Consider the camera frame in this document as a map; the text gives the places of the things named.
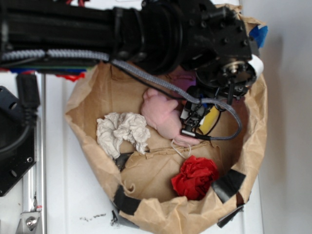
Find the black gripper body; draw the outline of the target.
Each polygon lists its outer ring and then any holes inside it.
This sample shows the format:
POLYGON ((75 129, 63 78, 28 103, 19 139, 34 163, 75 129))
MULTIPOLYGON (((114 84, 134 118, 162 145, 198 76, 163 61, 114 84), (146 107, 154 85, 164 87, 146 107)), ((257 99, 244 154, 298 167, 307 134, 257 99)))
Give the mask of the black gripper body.
POLYGON ((207 137, 204 122, 213 110, 229 112, 242 126, 232 102, 244 97, 263 72, 256 40, 228 6, 209 0, 181 0, 179 6, 188 36, 181 67, 196 74, 181 114, 182 134, 207 137))

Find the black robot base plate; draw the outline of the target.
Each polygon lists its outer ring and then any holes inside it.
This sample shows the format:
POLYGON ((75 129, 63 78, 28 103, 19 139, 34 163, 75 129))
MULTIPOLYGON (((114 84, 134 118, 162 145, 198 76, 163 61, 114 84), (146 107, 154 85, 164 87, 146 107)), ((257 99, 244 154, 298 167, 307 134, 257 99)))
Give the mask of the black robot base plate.
MULTIPOLYGON (((0 147, 11 145, 24 130, 24 111, 19 99, 1 86, 0 147)), ((35 129, 32 129, 19 147, 0 155, 0 196, 6 196, 35 163, 35 129)))

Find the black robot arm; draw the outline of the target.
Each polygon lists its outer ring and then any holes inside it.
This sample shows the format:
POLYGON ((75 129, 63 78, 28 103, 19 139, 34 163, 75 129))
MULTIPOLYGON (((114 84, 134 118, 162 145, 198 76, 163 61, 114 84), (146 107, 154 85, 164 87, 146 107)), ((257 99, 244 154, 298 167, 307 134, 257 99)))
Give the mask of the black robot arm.
POLYGON ((64 74, 101 60, 153 83, 177 67, 195 71, 191 90, 167 88, 187 101, 182 134, 198 139, 209 139, 196 133, 209 110, 234 114, 232 100, 263 72, 256 41, 228 6, 209 0, 145 0, 140 10, 83 5, 1 1, 1 68, 64 74))

